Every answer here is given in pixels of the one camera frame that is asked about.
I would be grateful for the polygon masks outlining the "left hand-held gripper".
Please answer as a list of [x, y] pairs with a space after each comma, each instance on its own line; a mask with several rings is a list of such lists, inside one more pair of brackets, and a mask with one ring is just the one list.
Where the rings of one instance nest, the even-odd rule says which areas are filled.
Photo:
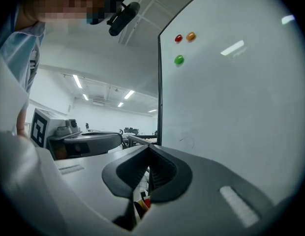
[[30, 140], [35, 146], [49, 150], [55, 160], [106, 154], [123, 142], [120, 133], [82, 133], [75, 119], [62, 119], [38, 108], [33, 114]]

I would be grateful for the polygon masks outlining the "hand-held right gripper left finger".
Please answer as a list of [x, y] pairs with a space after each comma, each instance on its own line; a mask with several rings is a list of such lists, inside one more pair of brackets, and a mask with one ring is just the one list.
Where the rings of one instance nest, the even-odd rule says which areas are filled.
[[62, 177], [60, 206], [68, 231], [150, 231], [151, 213], [137, 217], [138, 184], [150, 148], [55, 161]]

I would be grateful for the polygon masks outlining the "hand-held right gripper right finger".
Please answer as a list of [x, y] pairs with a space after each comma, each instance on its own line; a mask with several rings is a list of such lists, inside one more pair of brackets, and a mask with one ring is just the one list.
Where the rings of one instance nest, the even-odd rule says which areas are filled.
[[151, 146], [175, 170], [172, 180], [151, 193], [142, 220], [144, 236], [258, 236], [274, 205], [256, 186], [213, 160]]

